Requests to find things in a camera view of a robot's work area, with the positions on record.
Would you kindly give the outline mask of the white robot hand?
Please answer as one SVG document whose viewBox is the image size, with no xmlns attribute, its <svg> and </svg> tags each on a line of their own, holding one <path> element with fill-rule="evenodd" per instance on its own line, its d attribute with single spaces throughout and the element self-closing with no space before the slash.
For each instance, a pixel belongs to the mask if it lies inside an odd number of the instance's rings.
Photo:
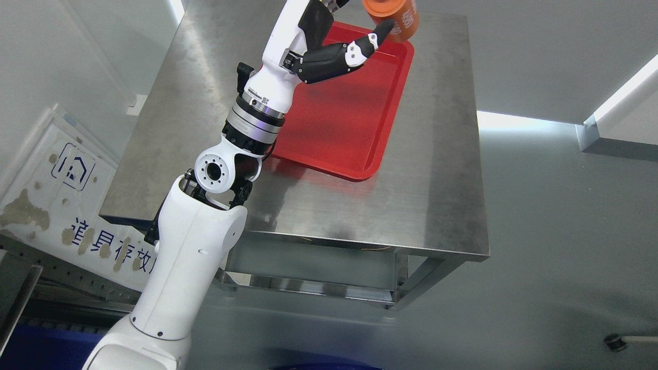
<svg viewBox="0 0 658 370">
<path fill-rule="evenodd" d="M 301 82 L 315 84 L 360 69 L 378 51 L 395 22 L 382 21 L 349 44 L 320 47 L 334 20 L 331 10 L 339 10 L 348 2 L 286 1 L 263 51 L 262 67 L 245 84 L 242 98 L 286 114 Z"/>
</svg>

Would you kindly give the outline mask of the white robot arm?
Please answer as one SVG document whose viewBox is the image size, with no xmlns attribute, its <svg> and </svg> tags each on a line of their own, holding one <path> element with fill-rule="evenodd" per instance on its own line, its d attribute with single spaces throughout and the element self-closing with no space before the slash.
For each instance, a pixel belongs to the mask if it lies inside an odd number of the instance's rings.
<svg viewBox="0 0 658 370">
<path fill-rule="evenodd" d="M 172 183 L 157 214 L 157 258 L 134 309 L 97 343 L 84 369 L 183 369 L 191 328 L 221 262 L 239 241 L 263 157 L 275 145 L 296 87 L 359 70 L 393 20 L 349 43 L 323 45 L 344 1 L 287 1 L 262 66 L 237 66 L 237 97 L 219 143 Z"/>
</svg>

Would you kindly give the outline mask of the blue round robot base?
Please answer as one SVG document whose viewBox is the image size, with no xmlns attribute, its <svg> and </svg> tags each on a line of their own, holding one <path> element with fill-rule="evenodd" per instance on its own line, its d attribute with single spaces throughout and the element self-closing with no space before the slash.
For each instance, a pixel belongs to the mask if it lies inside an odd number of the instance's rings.
<svg viewBox="0 0 658 370">
<path fill-rule="evenodd" d="M 371 367 L 369 365 L 352 364 L 352 363 L 301 363 L 291 365 L 280 365 L 277 367 L 269 367 L 267 369 L 275 370 L 380 370 L 378 367 Z"/>
</svg>

